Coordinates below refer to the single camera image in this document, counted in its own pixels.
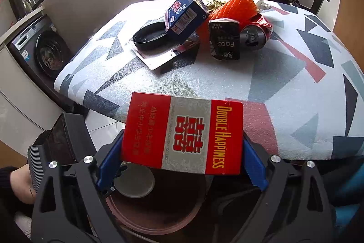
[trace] white floor tile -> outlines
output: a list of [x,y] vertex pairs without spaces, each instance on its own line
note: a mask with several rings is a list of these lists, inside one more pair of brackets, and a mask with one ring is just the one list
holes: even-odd
[[120,131],[122,129],[125,129],[125,124],[122,122],[116,122],[116,130],[117,130],[118,134],[120,133]]
[[116,123],[101,127],[90,132],[90,136],[96,150],[99,150],[105,144],[112,143],[116,135],[118,135],[116,131]]
[[112,123],[116,123],[116,120],[112,118],[108,118],[105,115],[99,114],[96,111],[90,110],[86,117],[86,126],[89,132],[99,129],[101,127],[105,127],[106,125],[110,125]]

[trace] metal screw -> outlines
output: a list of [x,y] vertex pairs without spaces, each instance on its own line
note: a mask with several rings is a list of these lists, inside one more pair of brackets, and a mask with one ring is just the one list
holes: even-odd
[[86,156],[83,158],[83,162],[85,163],[91,163],[92,161],[94,160],[94,157],[93,156]]
[[270,160],[274,163],[279,163],[281,161],[281,157],[280,156],[276,156],[276,155],[273,155],[270,157]]
[[306,165],[307,165],[307,167],[310,167],[310,168],[315,167],[315,163],[312,161],[307,161]]
[[52,161],[49,163],[49,168],[56,168],[58,163],[56,161]]

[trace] gold wrapper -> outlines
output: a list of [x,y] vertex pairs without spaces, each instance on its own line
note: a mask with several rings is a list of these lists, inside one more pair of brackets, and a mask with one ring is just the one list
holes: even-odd
[[218,9],[223,4],[225,4],[225,2],[221,0],[201,0],[201,1],[209,10],[209,13],[213,12],[214,10]]

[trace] tablecloth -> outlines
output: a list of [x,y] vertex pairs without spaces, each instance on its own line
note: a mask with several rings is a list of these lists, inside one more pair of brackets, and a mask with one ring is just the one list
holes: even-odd
[[265,47],[217,61],[197,46],[154,71],[127,41],[163,20],[174,0],[135,3],[103,26],[57,77],[55,89],[125,122],[133,91],[211,99],[244,106],[248,136],[285,159],[363,155],[364,75],[337,36],[314,14],[267,1],[273,25]]

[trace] blue box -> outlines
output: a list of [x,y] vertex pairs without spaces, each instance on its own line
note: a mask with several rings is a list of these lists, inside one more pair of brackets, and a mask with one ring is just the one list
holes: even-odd
[[164,15],[166,33],[172,40],[183,44],[208,15],[201,0],[176,0]]

